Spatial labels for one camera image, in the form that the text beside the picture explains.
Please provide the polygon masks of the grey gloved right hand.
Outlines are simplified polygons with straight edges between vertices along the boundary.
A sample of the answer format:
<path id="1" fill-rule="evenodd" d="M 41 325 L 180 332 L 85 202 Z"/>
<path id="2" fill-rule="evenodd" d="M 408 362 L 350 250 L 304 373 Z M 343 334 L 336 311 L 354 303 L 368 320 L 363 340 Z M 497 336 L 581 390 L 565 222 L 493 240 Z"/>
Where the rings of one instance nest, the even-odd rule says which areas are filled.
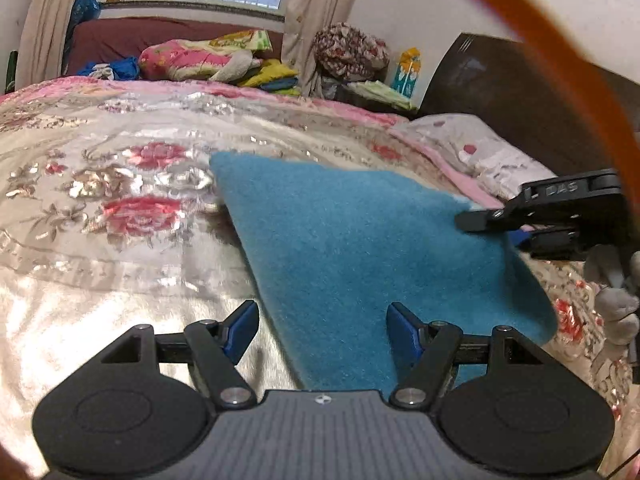
<path id="1" fill-rule="evenodd" d="M 623 354 L 639 335 L 639 253 L 624 270 L 616 247 L 593 247 L 585 263 L 585 279 L 599 285 L 594 310 L 602 318 L 605 343 Z"/>

